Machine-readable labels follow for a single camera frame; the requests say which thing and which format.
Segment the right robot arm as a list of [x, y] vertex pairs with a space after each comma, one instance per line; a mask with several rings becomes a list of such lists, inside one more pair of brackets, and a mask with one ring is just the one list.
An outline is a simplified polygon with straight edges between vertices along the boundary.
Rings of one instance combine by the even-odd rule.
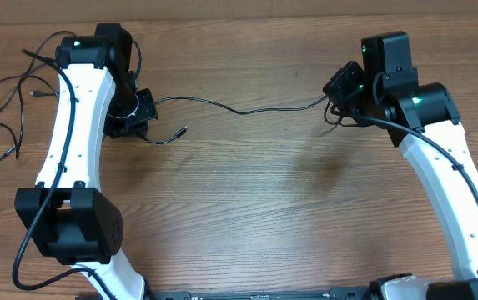
[[386, 130], [416, 172], [445, 235], [450, 280], [410, 273], [375, 279], [361, 299], [478, 299], [478, 171], [460, 112], [447, 88], [421, 85], [406, 32], [361, 41], [363, 62], [348, 62], [328, 81], [325, 112], [357, 128]]

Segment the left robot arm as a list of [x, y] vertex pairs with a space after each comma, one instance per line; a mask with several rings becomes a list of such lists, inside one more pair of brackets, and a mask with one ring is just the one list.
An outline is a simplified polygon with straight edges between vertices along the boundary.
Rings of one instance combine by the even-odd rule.
[[102, 192], [104, 137], [144, 136], [158, 114], [152, 93], [130, 70], [131, 34], [100, 23], [91, 36], [66, 37], [48, 65], [59, 77], [58, 110], [47, 157], [15, 210], [23, 242], [55, 258], [67, 274], [82, 273], [102, 299], [147, 299], [146, 279], [122, 249], [123, 217]]

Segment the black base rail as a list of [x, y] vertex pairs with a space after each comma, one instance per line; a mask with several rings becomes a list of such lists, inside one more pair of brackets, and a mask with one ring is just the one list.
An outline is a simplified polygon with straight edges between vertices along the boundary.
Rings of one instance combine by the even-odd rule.
[[451, 299], [441, 291], [416, 277], [400, 277], [384, 282], [372, 282], [371, 287], [330, 287], [319, 291], [283, 292], [152, 292], [147, 291], [143, 299], [150, 300], [362, 300], [362, 299]]

